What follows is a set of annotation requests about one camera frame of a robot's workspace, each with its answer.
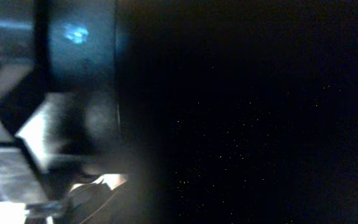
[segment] gray metal surface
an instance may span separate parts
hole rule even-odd
[[[12,136],[44,99],[45,83],[31,64],[0,68],[0,123]]]
[[[92,175],[131,167],[124,159],[129,149],[120,146],[113,94],[101,88],[46,96],[17,133],[42,172],[73,162]]]
[[[18,147],[0,147],[0,195],[6,201],[18,203],[48,200]]]

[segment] metal part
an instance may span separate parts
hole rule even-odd
[[[48,202],[39,205],[28,205],[27,217],[29,218],[46,218],[46,217],[61,217],[67,209],[67,201]]]
[[[45,203],[47,196],[18,147],[0,147],[0,195],[17,203]]]
[[[34,1],[0,1],[0,60],[33,60]]]
[[[115,109],[109,93],[49,93],[16,136],[26,142],[42,173],[72,163],[89,175],[116,173],[131,165],[119,162],[127,161],[128,149],[120,146]]]
[[[114,80],[115,3],[50,2],[51,72],[58,86],[89,88]]]
[[[11,136],[44,99],[45,82],[32,65],[5,64],[0,68],[0,142]]]

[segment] dark background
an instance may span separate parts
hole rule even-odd
[[[118,6],[151,223],[358,223],[358,1]]]

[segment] cylindrical object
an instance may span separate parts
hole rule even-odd
[[[63,87],[114,79],[115,1],[52,1],[52,75]]]

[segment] machine part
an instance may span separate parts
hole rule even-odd
[[[45,82],[32,65],[4,64],[0,68],[0,142],[9,142],[44,100]]]
[[[0,147],[0,195],[16,203],[48,201],[28,160],[18,147]]]
[[[33,61],[34,1],[0,1],[0,60]]]
[[[122,188],[125,186],[122,185],[126,180],[127,175],[105,174],[92,184],[75,184],[63,203],[51,203],[46,207],[27,206],[31,212],[25,223],[45,223],[45,215],[53,214],[54,209],[65,211],[64,215],[52,215],[54,223],[109,223],[124,204]]]
[[[42,173],[72,163],[81,164],[79,175],[129,172],[127,149],[119,142],[116,102],[110,96],[88,90],[47,94],[16,134]]]
[[[114,80],[115,7],[115,0],[50,2],[51,73],[61,90]]]
[[[46,218],[46,217],[62,217],[66,212],[68,206],[67,200],[59,202],[47,202],[37,205],[26,205],[25,210],[28,211],[27,217],[29,218]]]

